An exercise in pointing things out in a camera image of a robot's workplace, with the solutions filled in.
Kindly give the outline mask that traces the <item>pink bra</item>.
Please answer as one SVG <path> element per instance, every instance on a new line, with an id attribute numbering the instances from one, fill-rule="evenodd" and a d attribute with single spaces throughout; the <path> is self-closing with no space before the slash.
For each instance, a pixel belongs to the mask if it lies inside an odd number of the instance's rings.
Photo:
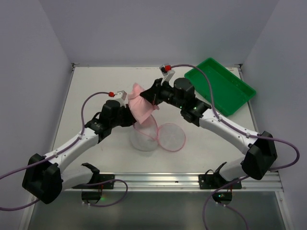
<path id="1" fill-rule="evenodd" d="M 142 124 L 151 116 L 154 110 L 159 110 L 157 105 L 152 105 L 150 102 L 141 97 L 141 92 L 144 88 L 137 83 L 134 83 L 132 92 L 128 94 L 128 105 L 130 111 L 136 121 Z"/>

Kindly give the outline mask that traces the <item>white mesh laundry bag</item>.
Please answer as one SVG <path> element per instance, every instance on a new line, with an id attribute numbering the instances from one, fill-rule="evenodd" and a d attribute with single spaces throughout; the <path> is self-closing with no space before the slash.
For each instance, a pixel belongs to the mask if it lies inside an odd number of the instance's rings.
<path id="1" fill-rule="evenodd" d="M 137 122 L 132 126 L 130 142 L 135 149 L 144 152 L 157 148 L 177 152 L 185 146 L 186 135 L 178 125 L 165 123 L 159 126 L 150 116 L 143 123 Z"/>

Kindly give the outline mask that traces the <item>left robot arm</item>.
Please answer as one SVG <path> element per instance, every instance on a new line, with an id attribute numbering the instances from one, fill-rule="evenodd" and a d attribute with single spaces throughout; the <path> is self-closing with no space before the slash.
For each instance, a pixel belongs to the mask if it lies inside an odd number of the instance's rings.
<path id="1" fill-rule="evenodd" d="M 111 135 L 116 127 L 130 127 L 136 122 L 128 105 L 122 99 L 108 100 L 101 112 L 88 121 L 71 140 L 43 156 L 33 155 L 28 162 L 22 187 L 45 204 L 59 194 L 76 186 L 98 187 L 102 183 L 100 171 L 90 163 L 76 170 L 67 167 L 84 152 Z"/>

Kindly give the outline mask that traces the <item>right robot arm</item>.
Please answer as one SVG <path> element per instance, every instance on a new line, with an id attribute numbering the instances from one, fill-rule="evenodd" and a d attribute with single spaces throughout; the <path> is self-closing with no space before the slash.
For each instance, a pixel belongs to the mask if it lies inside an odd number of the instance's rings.
<path id="1" fill-rule="evenodd" d="M 222 187 L 244 176 L 261 180 L 277 159 L 270 133 L 264 131 L 259 134 L 219 115 L 211 105 L 196 97 L 194 86 L 186 78 L 176 79 L 173 86 L 157 79 L 140 96 L 152 105 L 165 102 L 179 108 L 187 122 L 217 134 L 244 155 L 238 160 L 222 163 L 213 174 L 204 177 L 206 184 L 212 188 Z"/>

